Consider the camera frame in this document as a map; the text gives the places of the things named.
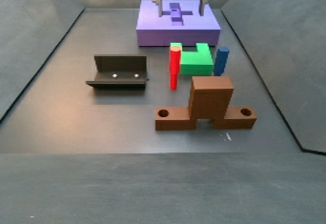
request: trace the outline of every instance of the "brown block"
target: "brown block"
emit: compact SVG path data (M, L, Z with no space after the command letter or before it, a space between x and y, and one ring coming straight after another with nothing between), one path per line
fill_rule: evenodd
M155 110L155 129L163 130L195 130L197 120L190 120L186 107L166 107Z
M257 122L257 114L251 107L229 107L225 119L215 119L214 129L251 129Z
M234 86L227 76L194 76L189 98L193 120L223 118Z

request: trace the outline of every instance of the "purple cross-shaped cutout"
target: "purple cross-shaped cutout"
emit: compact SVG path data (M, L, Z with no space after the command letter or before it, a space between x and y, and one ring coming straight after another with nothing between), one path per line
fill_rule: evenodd
M170 11L163 11L163 15L171 15L173 26L183 26L183 15L193 15L193 11L181 10L179 3L170 3Z

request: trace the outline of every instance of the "hole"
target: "hole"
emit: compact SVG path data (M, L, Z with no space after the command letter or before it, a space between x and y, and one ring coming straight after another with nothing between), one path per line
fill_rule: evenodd
M241 110L241 113L245 115L245 116L251 116L251 111L249 109L242 109Z
M161 111L158 112L158 115L159 115L161 117L167 117L167 116L169 116L169 111L167 111L167 110L161 110Z
M211 129L211 119L198 119L197 121L197 129Z
M182 47L182 51L187 51L187 52L198 52L198 47L191 47L191 46L183 46Z

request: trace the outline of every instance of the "purple block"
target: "purple block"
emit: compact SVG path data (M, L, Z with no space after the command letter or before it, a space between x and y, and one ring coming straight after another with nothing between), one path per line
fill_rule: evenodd
M199 0L163 0L162 3L163 16L159 17L155 3L142 0L136 27L138 45L170 46L171 43L182 43L183 46L197 46L197 43L218 45L221 27L210 6L205 6L205 15L201 16Z

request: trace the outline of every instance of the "green block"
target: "green block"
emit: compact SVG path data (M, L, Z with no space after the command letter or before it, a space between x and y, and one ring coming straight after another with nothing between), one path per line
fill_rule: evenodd
M181 43L171 43L171 46L179 46ZM181 72L183 75L211 75L214 63L206 43L197 44L198 51L183 51L181 53Z

